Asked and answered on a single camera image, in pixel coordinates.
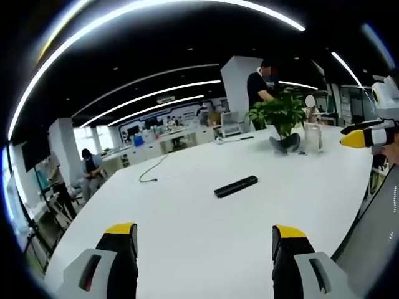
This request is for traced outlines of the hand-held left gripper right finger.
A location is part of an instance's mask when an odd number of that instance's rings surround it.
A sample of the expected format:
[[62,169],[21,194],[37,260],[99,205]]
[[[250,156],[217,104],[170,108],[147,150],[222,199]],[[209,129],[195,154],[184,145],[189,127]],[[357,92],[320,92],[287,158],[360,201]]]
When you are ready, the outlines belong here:
[[275,298],[357,298],[347,274],[299,229],[272,227],[272,262]]

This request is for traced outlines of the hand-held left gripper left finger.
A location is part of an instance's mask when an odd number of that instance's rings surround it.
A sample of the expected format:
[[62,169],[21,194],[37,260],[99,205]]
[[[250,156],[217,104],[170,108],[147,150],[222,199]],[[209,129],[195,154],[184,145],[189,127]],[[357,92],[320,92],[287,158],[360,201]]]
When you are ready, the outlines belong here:
[[137,225],[109,227],[94,249],[84,250],[63,273],[61,298],[135,298]]

